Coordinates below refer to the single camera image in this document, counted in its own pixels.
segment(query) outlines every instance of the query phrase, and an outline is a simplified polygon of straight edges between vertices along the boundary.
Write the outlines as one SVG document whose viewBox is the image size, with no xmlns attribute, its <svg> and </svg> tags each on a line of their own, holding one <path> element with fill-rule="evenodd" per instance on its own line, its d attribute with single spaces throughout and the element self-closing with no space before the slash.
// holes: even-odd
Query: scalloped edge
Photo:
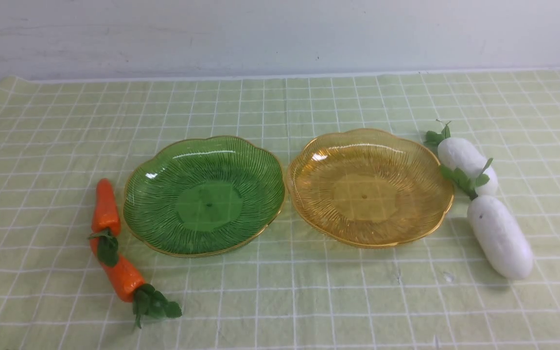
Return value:
<svg viewBox="0 0 560 350">
<path fill-rule="evenodd" d="M 390 243 L 390 244 L 360 244 L 360 243 L 352 242 L 352 241 L 349 241 L 349 240 L 346 240 L 346 239 L 342 239 L 342 238 L 334 235 L 332 232 L 328 232 L 324 229 L 319 228 L 314 223 L 312 223 L 311 221 L 309 221 L 308 219 L 306 219 L 304 217 L 304 214 L 302 213 L 302 210 L 298 210 L 298 206 L 296 206 L 297 199 L 295 197 L 296 191 L 294 189 L 294 186 L 291 186 L 291 183 L 294 183 L 293 179 L 295 178 L 295 176 L 292 175 L 291 172 L 293 172 L 295 170 L 294 168 L 295 168 L 295 164 L 296 164 L 297 160 L 301 159 L 301 158 L 304 158 L 305 155 L 306 155 L 306 151 L 309 148 L 309 146 L 311 146 L 311 144 L 313 144 L 313 142 L 315 142 L 317 140 L 320 140 L 322 138 L 334 137 L 335 135 L 338 136 L 338 137 L 344 137 L 345 135 L 348 135 L 349 133 L 356 133 L 356 132 L 360 132 L 360 131 L 375 131 L 376 133 L 381 133 L 383 135 L 387 135 L 388 137 L 393 137 L 393 138 L 396 138 L 398 140 L 402 140 L 403 142 L 410 142 L 410 143 L 413 143 L 413 144 L 417 144 L 420 148 L 426 150 L 427 153 L 429 155 L 431 155 L 431 157 L 436 161 L 437 166 L 440 166 L 440 159 L 438 159 L 436 157 L 436 155 L 434 155 L 434 153 L 431 151 L 431 149 L 425 147 L 423 144 L 420 144 L 416 141 L 412 141 L 412 140 L 409 140 L 409 139 L 406 139 L 406 138 L 398 137 L 398 136 L 394 135 L 393 133 L 389 133 L 385 130 L 374 129 L 374 128 L 358 128 L 358 129 L 351 129 L 351 130 L 344 131 L 344 132 L 339 132 L 339 133 L 323 134 L 323 135 L 320 135 L 318 137 L 313 138 L 310 142 L 308 142 L 308 144 L 306 144 L 304 146 L 304 148 L 302 148 L 302 150 L 297 155 L 297 157 L 295 157 L 293 159 L 293 161 L 291 161 L 291 163 L 287 167 L 284 186 L 287 189 L 287 192 L 289 192 L 289 195 L 291 197 L 291 204 L 293 204 L 293 208 L 295 208 L 295 211 L 299 214 L 299 216 L 305 222 L 307 222 L 310 226 L 315 228 L 318 232 L 321 232 L 321 233 L 323 233 L 323 234 L 325 234 L 329 237 L 332 237 L 336 241 L 339 241 L 339 242 L 342 242 L 342 243 L 345 243 L 345 244 L 348 244 L 348 245 L 351 245 L 351 246 L 355 246 L 357 248 L 392 248 L 393 246 L 398 246 L 398 245 L 418 241 L 419 239 L 427 237 L 431 233 L 435 232 L 438 228 L 440 228 L 440 226 L 442 226 L 442 222 L 444 222 L 444 218 L 446 217 L 446 214 L 451 210 L 451 207 L 453 206 L 453 202 L 455 201 L 455 188 L 454 188 L 452 183 L 449 183 L 450 186 L 451 186 L 451 200 L 449 201 L 449 204 L 447 205 L 444 212 L 442 212 L 442 217 L 440 217 L 440 220 L 438 221 L 438 223 L 435 224 L 435 226 L 433 226 L 433 228 L 431 228 L 431 230 L 427 231 L 426 233 L 423 233 L 422 235 L 420 235 L 418 237 L 413 237 L 412 239 L 409 239 L 409 240 L 406 240 L 406 241 L 399 241 L 399 242 Z"/>
<path fill-rule="evenodd" d="M 258 232 L 256 232 L 254 235 L 252 235 L 252 237 L 249 237 L 249 239 L 246 239 L 246 241 L 243 241 L 239 244 L 235 244 L 234 246 L 231 246 L 229 248 L 225 248 L 222 250 L 216 250 L 215 252 L 208 252 L 208 253 L 200 253 L 200 254 L 177 254 L 177 253 L 171 253 L 171 252 L 166 252 L 165 250 L 161 250 L 155 246 L 153 246 L 152 244 L 150 244 L 149 242 L 147 242 L 145 239 L 143 239 L 142 237 L 140 237 L 127 223 L 126 217 L 124 216 L 124 203 L 126 202 L 126 194 L 127 191 L 129 189 L 129 184 L 131 183 L 131 178 L 133 177 L 133 174 L 135 174 L 140 168 L 142 168 L 142 166 L 156 161 L 157 158 L 159 157 L 159 155 L 161 155 L 166 149 L 173 147 L 176 144 L 180 144 L 183 142 L 188 142 L 188 141 L 209 141 L 215 138 L 233 138 L 236 140 L 240 140 L 243 142 L 246 142 L 247 144 L 249 144 L 250 146 L 252 146 L 253 148 L 259 150 L 259 151 L 263 151 L 266 153 L 269 153 L 275 160 L 276 163 L 278 164 L 278 166 L 280 167 L 280 174 L 282 175 L 282 188 L 284 189 L 284 196 L 282 198 L 282 203 L 280 204 L 280 207 L 278 208 L 278 211 L 273 215 L 273 217 L 271 217 L 271 219 L 269 219 L 269 222 L 267 222 L 267 224 L 265 224 L 265 226 L 263 226 Z M 280 159 L 278 159 L 278 157 L 276 155 L 274 155 L 273 153 L 267 151 L 266 149 L 260 148 L 258 146 L 256 146 L 255 144 L 253 144 L 250 141 L 245 140 L 244 138 L 240 138 L 240 137 L 236 137 L 236 136 L 232 136 L 232 135 L 218 135 L 215 137 L 209 137 L 209 138 L 187 138 L 184 140 L 180 140 L 180 141 L 176 141 L 173 142 L 171 144 L 168 144 L 167 146 L 165 146 L 164 148 L 162 148 L 159 152 L 157 152 L 156 155 L 154 155 L 151 159 L 143 162 L 142 164 L 138 165 L 135 169 L 133 169 L 133 171 L 131 171 L 131 173 L 129 174 L 129 177 L 127 178 L 126 184 L 124 185 L 124 191 L 123 191 L 123 203 L 122 203 L 122 223 L 125 224 L 127 230 L 131 233 L 131 235 L 133 235 L 133 237 L 135 237 L 136 239 L 142 241 L 142 243 L 146 244 L 147 246 L 149 246 L 149 248 L 153 249 L 156 252 L 165 254 L 165 255 L 170 255 L 172 257 L 178 257 L 178 258 L 198 258 L 198 257 L 209 257 L 212 255 L 219 255 L 219 254 L 223 254 L 223 253 L 227 253 L 230 252 L 232 250 L 241 248 L 242 246 L 248 244 L 249 242 L 253 241 L 256 237 L 260 236 L 260 234 L 265 231 L 269 225 L 274 222 L 274 220 L 276 220 L 278 218 L 278 215 L 280 215 L 280 213 L 282 212 L 282 209 L 284 208 L 284 204 L 286 203 L 286 198 L 289 194 L 289 191 L 286 187 L 286 176 L 284 171 L 282 171 L 282 163 L 280 162 Z"/>
</svg>

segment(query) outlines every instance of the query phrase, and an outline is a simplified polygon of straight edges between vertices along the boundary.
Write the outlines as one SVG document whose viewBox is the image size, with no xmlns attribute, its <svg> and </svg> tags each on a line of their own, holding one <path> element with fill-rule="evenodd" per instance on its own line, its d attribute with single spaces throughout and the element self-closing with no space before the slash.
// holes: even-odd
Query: amber glass plate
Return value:
<svg viewBox="0 0 560 350">
<path fill-rule="evenodd" d="M 291 162 L 287 188 L 301 217 L 338 241 L 383 248 L 434 232 L 453 185 L 421 144 L 377 129 L 331 133 Z"/>
</svg>

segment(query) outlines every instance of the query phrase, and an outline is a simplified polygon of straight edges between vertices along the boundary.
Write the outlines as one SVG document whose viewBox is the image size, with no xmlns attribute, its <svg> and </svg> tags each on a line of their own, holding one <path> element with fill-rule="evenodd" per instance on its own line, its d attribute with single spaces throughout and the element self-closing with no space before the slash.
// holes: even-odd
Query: carrot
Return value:
<svg viewBox="0 0 560 350">
<path fill-rule="evenodd" d="M 98 244 L 98 238 L 89 242 L 95 256 L 98 253 Z M 138 328 L 142 328 L 142 316 L 177 318 L 183 315 L 178 303 L 168 301 L 160 291 L 146 283 L 138 269 L 125 257 L 120 256 L 118 263 L 113 267 L 104 263 L 101 263 L 101 266 L 120 300 L 133 303 L 133 314 Z"/>
<path fill-rule="evenodd" d="M 98 237 L 97 257 L 107 266 L 118 263 L 118 240 L 120 217 L 116 206 L 114 189 L 108 179 L 100 179 L 96 184 L 96 206 L 92 218 L 92 234 L 89 239 Z"/>
</svg>

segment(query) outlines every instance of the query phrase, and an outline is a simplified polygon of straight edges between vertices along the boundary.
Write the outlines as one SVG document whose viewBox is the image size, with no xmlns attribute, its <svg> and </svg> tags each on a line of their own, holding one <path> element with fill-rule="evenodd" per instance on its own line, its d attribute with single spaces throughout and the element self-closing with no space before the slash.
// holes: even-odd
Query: plate rim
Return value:
<svg viewBox="0 0 560 350">
<path fill-rule="evenodd" d="M 178 253 L 171 253 L 171 252 L 166 252 L 165 250 L 159 249 L 156 246 L 153 246 L 152 244 L 150 244 L 148 241 L 146 241 L 145 239 L 143 239 L 142 237 L 140 237 L 132 228 L 131 226 L 129 226 L 129 223 L 127 222 L 126 216 L 124 215 L 124 204 L 126 202 L 126 194 L 127 194 L 127 189 L 129 189 L 129 184 L 131 183 L 131 178 L 133 177 L 133 174 L 135 174 L 138 169 L 140 169 L 142 166 L 144 166 L 145 164 L 154 161 L 157 159 L 157 157 L 160 155 L 160 153 L 162 153 L 163 151 L 165 151 L 165 149 L 168 149 L 172 146 L 175 146 L 176 144 L 179 144 L 181 142 L 187 142 L 187 141 L 208 141 L 208 140 L 212 140 L 215 138 L 233 138 L 236 139 L 238 141 L 244 141 L 247 144 L 249 144 L 250 146 L 252 146 L 255 149 L 258 149 L 260 151 L 264 151 L 266 153 L 269 153 L 275 160 L 276 163 L 278 164 L 278 167 L 280 168 L 280 175 L 281 175 L 281 181 L 282 181 L 282 190 L 284 191 L 284 195 L 282 197 L 282 203 L 280 203 L 280 207 L 278 208 L 278 210 L 276 211 L 276 213 L 271 217 L 271 219 L 269 219 L 269 221 L 267 222 L 267 224 L 265 224 L 260 230 L 258 230 L 258 232 L 256 232 L 254 235 L 252 235 L 251 237 L 249 237 L 248 239 L 246 239 L 245 241 L 242 241 L 238 244 L 235 244 L 233 246 L 229 246 L 229 248 L 224 248 L 222 250 L 216 250 L 214 252 L 206 252 L 206 253 L 198 253 L 198 254 L 178 254 Z M 285 179 L 285 172 L 282 171 L 282 163 L 280 162 L 280 159 L 273 153 L 271 153 L 270 151 L 267 151 L 264 148 L 260 148 L 258 146 L 256 146 L 255 144 L 253 144 L 252 142 L 241 138 L 241 137 L 236 137 L 234 135 L 217 135 L 215 137 L 208 137 L 208 138 L 186 138 L 183 140 L 178 140 L 176 142 L 173 142 L 171 144 L 168 144 L 167 146 L 165 146 L 164 148 L 162 148 L 160 151 L 158 151 L 157 153 L 155 153 L 155 155 L 145 161 L 142 162 L 142 164 L 138 165 L 135 167 L 135 169 L 133 169 L 133 171 L 131 171 L 131 173 L 129 174 L 129 177 L 127 178 L 126 183 L 124 184 L 124 189 L 122 191 L 122 218 L 123 218 L 123 224 L 126 226 L 127 230 L 131 233 L 131 235 L 133 235 L 133 237 L 135 237 L 136 239 L 142 241 L 142 243 L 146 244 L 147 246 L 149 246 L 149 248 L 155 250 L 156 252 L 165 254 L 165 255 L 170 255 L 172 257 L 178 257 L 178 258 L 198 258 L 198 257 L 209 257 L 212 255 L 219 255 L 219 254 L 223 254 L 223 253 L 227 253 L 230 252 L 232 250 L 241 248 L 242 246 L 248 244 L 249 242 L 253 241 L 256 237 L 260 236 L 260 234 L 265 231 L 269 225 L 274 222 L 278 216 L 280 215 L 280 213 L 282 212 L 282 209 L 284 208 L 284 204 L 286 203 L 286 199 L 288 196 L 288 190 L 286 188 L 286 179 Z"/>
<path fill-rule="evenodd" d="M 318 137 L 313 138 L 311 141 L 309 141 L 300 151 L 300 153 L 297 155 L 297 157 L 293 158 L 293 160 L 291 161 L 291 163 L 289 163 L 289 166 L 287 166 L 286 169 L 286 176 L 285 181 L 286 183 L 284 184 L 285 187 L 287 188 L 287 192 L 289 192 L 290 197 L 291 197 L 291 204 L 293 205 L 293 208 L 295 208 L 295 211 L 298 213 L 298 215 L 305 221 L 307 222 L 307 224 L 309 224 L 312 228 L 315 228 L 318 232 L 321 232 L 333 239 L 335 239 L 336 241 L 351 245 L 351 246 L 355 246 L 357 248 L 373 248 L 373 249 L 378 249 L 378 248 L 392 248 L 394 246 L 398 246 L 398 245 L 402 245 L 402 244 L 407 244 L 407 243 L 411 243 L 414 241 L 418 241 L 419 239 L 422 239 L 424 237 L 427 237 L 428 235 L 430 235 L 431 233 L 435 232 L 438 228 L 440 228 L 440 226 L 442 226 L 442 223 L 444 222 L 444 219 L 446 217 L 446 214 L 451 210 L 451 208 L 453 207 L 453 202 L 455 201 L 455 188 L 453 186 L 453 183 L 451 183 L 449 181 L 449 186 L 451 187 L 451 199 L 449 201 L 449 204 L 446 206 L 446 209 L 444 209 L 444 211 L 442 212 L 442 217 L 440 217 L 440 220 L 438 221 L 437 224 L 435 224 L 433 226 L 433 228 L 431 228 L 430 230 L 428 230 L 426 233 L 423 233 L 422 235 L 418 236 L 418 237 L 413 237 L 412 239 L 406 240 L 406 241 L 398 241 L 398 242 L 394 242 L 394 243 L 388 243 L 388 244 L 361 244 L 361 243 L 356 243 L 353 241 L 349 241 L 347 239 L 342 239 L 341 237 L 338 237 L 336 235 L 334 235 L 331 232 L 328 232 L 322 228 L 320 228 L 318 225 L 314 224 L 312 221 L 310 221 L 309 219 L 306 219 L 304 217 L 304 214 L 302 213 L 302 210 L 299 210 L 299 206 L 296 206 L 296 198 L 295 198 L 295 191 L 293 190 L 293 186 L 290 186 L 289 181 L 292 181 L 292 179 L 294 179 L 293 177 L 291 177 L 291 170 L 293 169 L 293 165 L 295 164 L 295 162 L 304 155 L 305 150 L 311 145 L 313 144 L 313 142 L 317 141 L 320 138 L 323 137 L 333 137 L 334 135 L 346 135 L 349 133 L 354 133 L 357 131 L 375 131 L 377 133 L 382 133 L 385 135 L 388 135 L 389 137 L 393 137 L 405 142 L 410 142 L 413 144 L 416 144 L 417 146 L 419 146 L 420 148 L 424 149 L 427 151 L 427 153 L 429 155 L 431 155 L 431 157 L 433 157 L 433 159 L 436 161 L 436 164 L 438 166 L 440 166 L 440 159 L 438 159 L 438 157 L 433 153 L 433 151 L 431 151 L 431 149 L 427 148 L 426 146 L 424 146 L 424 144 L 420 144 L 416 141 L 407 139 L 407 138 L 402 138 L 402 137 L 398 137 L 393 133 L 389 133 L 386 130 L 382 130 L 382 129 L 375 129 L 375 128 L 356 128 L 356 129 L 351 129 L 351 130 L 347 130 L 347 131 L 342 131 L 342 132 L 335 132 L 335 133 L 325 133 L 323 135 L 319 135 Z"/>
</svg>

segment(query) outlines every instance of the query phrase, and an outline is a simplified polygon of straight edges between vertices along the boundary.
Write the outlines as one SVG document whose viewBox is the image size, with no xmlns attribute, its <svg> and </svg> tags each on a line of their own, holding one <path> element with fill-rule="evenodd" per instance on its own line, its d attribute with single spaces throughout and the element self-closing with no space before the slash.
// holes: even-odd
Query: table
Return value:
<svg viewBox="0 0 560 350">
<path fill-rule="evenodd" d="M 123 202 L 131 171 L 184 138 L 238 135 L 287 166 L 323 133 L 420 141 L 451 121 L 499 175 L 531 243 L 532 275 L 485 260 L 461 195 L 442 226 L 359 250 L 287 202 L 260 237 L 200 259 L 123 232 L 121 252 L 184 316 L 133 327 L 87 243 L 94 186 Z M 560 350 L 560 70 L 261 80 L 0 81 L 2 349 Z"/>
</svg>

